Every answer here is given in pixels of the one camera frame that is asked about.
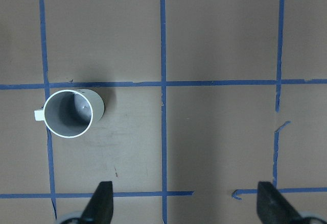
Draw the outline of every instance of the blue tape line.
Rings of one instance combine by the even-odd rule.
[[[49,193],[0,194],[0,198],[51,198]]]
[[[285,79],[281,80],[283,85],[300,85],[300,84],[327,84],[327,79]],[[50,88],[66,87],[161,87],[165,85],[161,81],[148,82],[63,82],[49,83]],[[166,81],[166,86],[224,86],[224,85],[278,85],[276,80],[214,80],[214,81]],[[44,84],[17,84],[17,85],[0,85],[0,90],[17,90],[17,89],[42,89]]]
[[[276,80],[167,81],[167,86],[275,85]]]
[[[311,192],[326,192],[327,187],[307,187],[307,188],[281,188],[278,189],[280,193],[311,193]],[[238,195],[240,194],[257,194],[256,189],[237,189],[232,193],[232,197],[237,200],[242,200]]]
[[[287,84],[287,85],[327,84],[327,79],[312,79],[312,80],[294,79],[294,80],[282,80],[282,84]]]
[[[308,188],[282,188],[281,193],[301,193],[301,192],[327,192],[327,187],[308,187]]]
[[[64,88],[64,87],[152,87],[161,86],[160,81],[149,82],[76,82],[76,83],[50,83],[50,88]]]
[[[154,196],[192,196],[193,191],[169,192],[115,192],[114,197],[154,197]],[[93,193],[56,193],[55,198],[92,197]],[[0,194],[0,198],[52,198],[50,193],[14,193]]]
[[[0,85],[0,90],[43,89],[44,84]]]
[[[167,224],[167,121],[166,121],[166,0],[160,0],[160,34],[161,34],[161,173],[162,173],[162,220]]]
[[[235,198],[236,200],[242,200],[241,197],[238,197],[239,194],[255,194],[257,192],[258,191],[256,189],[237,189],[232,193],[231,197]]]
[[[50,86],[48,80],[48,55],[46,51],[46,28],[45,28],[45,7],[44,0],[39,0],[40,7],[40,32],[41,32],[41,50],[42,50],[42,66],[43,66],[43,82],[45,99],[50,96]],[[48,135],[48,162],[49,162],[49,180],[50,180],[50,193],[51,201],[54,208],[55,217],[57,218],[57,205],[56,205],[56,191],[55,191],[55,178],[54,178],[54,164],[52,152],[52,138],[49,129],[46,129]]]
[[[273,156],[273,168],[272,168],[272,184],[277,187],[277,180],[278,180],[278,174],[277,174],[277,170],[278,170],[278,149],[279,149],[279,133],[282,129],[285,128],[285,126],[287,126],[288,124],[290,124],[290,121],[286,121],[281,127],[279,127],[275,133],[274,133],[274,156]]]
[[[54,208],[56,208],[56,188],[55,188],[55,171],[54,171],[53,150],[52,150],[52,136],[48,128],[46,129],[46,132],[48,134],[47,146],[48,146],[50,193],[51,193],[51,200],[53,202]]]
[[[283,27],[284,27],[284,2],[279,0],[279,17],[278,17],[278,50],[277,50],[277,71],[276,71],[276,102],[275,110],[279,112],[279,104],[282,90],[282,53],[283,53]]]
[[[44,81],[45,99],[47,99],[50,96],[50,89],[49,89],[49,80],[48,80],[48,55],[46,51],[44,0],[39,0],[39,7],[40,7],[40,31],[41,31],[43,81]]]

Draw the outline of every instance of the mug rim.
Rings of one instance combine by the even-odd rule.
[[[86,102],[88,103],[90,109],[91,109],[91,119],[90,119],[90,122],[88,123],[88,126],[86,127],[86,129],[84,131],[82,131],[80,134],[77,134],[77,135],[74,135],[74,136],[64,136],[64,135],[61,135],[61,134],[58,134],[57,132],[55,132],[49,125],[48,125],[48,122],[46,121],[46,117],[45,117],[45,109],[46,109],[46,106],[48,104],[48,102],[51,100],[52,97],[56,96],[57,94],[59,93],[63,93],[63,92],[70,92],[70,93],[73,93],[73,94],[78,94],[80,95],[81,97],[83,97]],[[63,138],[75,138],[75,137],[78,137],[78,136],[81,136],[83,135],[91,126],[92,122],[93,122],[93,107],[90,103],[90,101],[86,98],[86,96],[83,95],[83,93],[81,93],[79,90],[59,90],[55,93],[53,93],[52,95],[49,96],[49,98],[45,101],[45,104],[43,106],[43,110],[44,110],[44,123],[46,125],[46,127],[51,131],[53,132],[54,134],[56,134],[57,136],[60,136],[60,137],[63,137]]]

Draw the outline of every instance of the floor tile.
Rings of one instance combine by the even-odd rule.
[[[93,90],[103,118],[80,137],[52,137],[56,191],[93,192],[100,181],[115,192],[161,191],[161,88]]]
[[[0,199],[1,223],[53,224],[55,215],[48,198]]]
[[[168,197],[169,224],[253,223],[260,224],[256,215],[256,195],[243,195],[238,201],[229,192],[218,188],[213,192],[195,192],[193,196]]]
[[[59,198],[58,215],[83,211],[88,198]],[[115,197],[111,224],[162,224],[161,197]]]
[[[166,0],[167,79],[275,79],[278,2]]]
[[[49,193],[45,125],[34,119],[44,90],[0,90],[0,193]]]
[[[278,186],[326,187],[327,85],[284,85],[279,123]]]
[[[160,0],[45,0],[50,82],[159,81]]]
[[[311,212],[318,214],[324,219],[327,218],[327,193],[310,192],[310,193],[285,193],[283,196],[299,212]]]
[[[327,0],[285,0],[283,78],[326,79]]]
[[[170,87],[168,190],[232,193],[272,180],[274,86]]]
[[[43,83],[39,0],[0,2],[0,84]]]

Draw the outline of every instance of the scuff mark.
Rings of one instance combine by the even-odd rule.
[[[115,173],[116,177],[118,178],[118,172],[117,172],[117,169],[115,166],[114,166],[114,173]]]

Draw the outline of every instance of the white mug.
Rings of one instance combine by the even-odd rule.
[[[34,111],[36,121],[44,121],[50,131],[64,138],[83,135],[103,113],[103,100],[87,89],[57,91],[42,109]]]

